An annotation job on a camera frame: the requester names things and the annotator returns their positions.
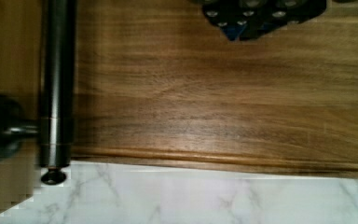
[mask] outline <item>walnut wood surface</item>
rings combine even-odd
[[[40,2],[0,0],[0,93],[18,100],[36,117],[39,80]],[[34,187],[34,144],[0,162],[0,213],[28,198]]]
[[[184,0],[80,1],[77,67],[84,160],[358,174],[358,1],[248,43]]]

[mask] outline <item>black cylindrical handle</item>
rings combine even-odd
[[[48,0],[45,72],[40,100],[40,165],[68,166],[73,144],[76,0]]]

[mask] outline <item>wooden cabinet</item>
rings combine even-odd
[[[358,1],[227,42],[188,1],[80,1],[76,158],[358,177]]]
[[[18,100],[36,118],[40,53],[40,2],[0,0],[0,93]],[[0,162],[0,213],[30,197],[34,188],[35,146],[23,145]]]

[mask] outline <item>white marble surface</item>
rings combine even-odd
[[[358,224],[358,180],[73,162],[0,224]]]

